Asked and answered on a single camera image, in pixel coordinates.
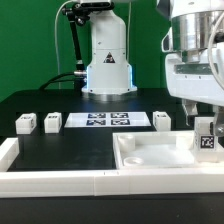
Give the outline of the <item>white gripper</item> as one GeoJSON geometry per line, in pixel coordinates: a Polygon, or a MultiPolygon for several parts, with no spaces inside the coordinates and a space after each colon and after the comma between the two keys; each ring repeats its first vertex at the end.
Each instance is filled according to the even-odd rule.
{"type": "Polygon", "coordinates": [[[186,125],[192,126],[198,115],[197,103],[203,102],[214,106],[214,134],[224,136],[224,90],[212,75],[178,74],[175,66],[181,60],[177,54],[168,54],[165,58],[167,88],[171,96],[182,98],[186,125]]]}

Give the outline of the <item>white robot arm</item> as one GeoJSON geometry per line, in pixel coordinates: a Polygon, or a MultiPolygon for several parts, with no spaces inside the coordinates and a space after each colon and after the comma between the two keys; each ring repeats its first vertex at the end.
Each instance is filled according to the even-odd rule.
{"type": "Polygon", "coordinates": [[[91,24],[86,96],[119,97],[165,73],[171,96],[188,118],[198,102],[215,107],[209,131],[224,135],[224,0],[142,0],[136,21],[125,22],[115,5],[131,0],[80,0],[91,24]]]}

